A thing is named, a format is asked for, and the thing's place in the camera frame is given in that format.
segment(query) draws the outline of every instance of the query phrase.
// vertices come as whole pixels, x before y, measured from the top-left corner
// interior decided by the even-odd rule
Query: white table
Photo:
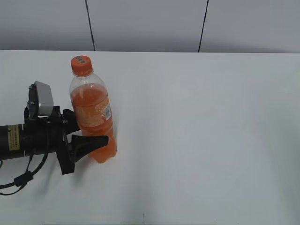
[[[108,87],[117,155],[61,175],[50,154],[1,197],[1,224],[299,224],[300,54],[0,51],[0,125],[23,123],[34,81],[71,108],[79,54]],[[27,162],[4,161],[0,184]]]

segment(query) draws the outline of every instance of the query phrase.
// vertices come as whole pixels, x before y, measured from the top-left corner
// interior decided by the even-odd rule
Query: yellow label
[[[108,97],[92,106],[75,106],[74,111],[78,123],[86,128],[99,126],[112,116]]]
[[[19,125],[9,125],[7,127],[8,131],[8,146],[10,151],[15,151],[20,149],[19,140]]]

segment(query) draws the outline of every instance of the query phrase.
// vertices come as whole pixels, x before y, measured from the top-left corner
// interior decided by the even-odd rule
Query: orange bottle cap
[[[71,60],[71,67],[74,75],[88,76],[93,72],[92,62],[89,57],[79,55]]]

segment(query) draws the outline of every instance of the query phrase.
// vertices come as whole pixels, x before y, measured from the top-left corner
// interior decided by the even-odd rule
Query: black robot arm
[[[80,130],[75,113],[66,109],[61,114],[60,107],[53,106],[50,86],[41,82],[29,87],[24,122],[0,126],[0,159],[30,157],[26,172],[15,178],[14,182],[0,185],[0,189],[17,186],[21,190],[43,166],[49,152],[56,152],[62,174],[68,174],[74,172],[75,162],[108,144],[108,136],[77,135],[72,135],[69,143],[67,135]],[[29,164],[37,154],[44,154],[44,157],[40,165],[30,172]]]

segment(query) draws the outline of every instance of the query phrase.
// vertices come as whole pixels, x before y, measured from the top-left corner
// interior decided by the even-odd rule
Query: clear plastic bottle
[[[103,163],[114,157],[117,151],[107,90],[104,82],[93,73],[89,57],[74,57],[71,66],[74,78],[70,85],[70,97],[82,135],[109,137],[107,146],[89,154],[99,163]]]

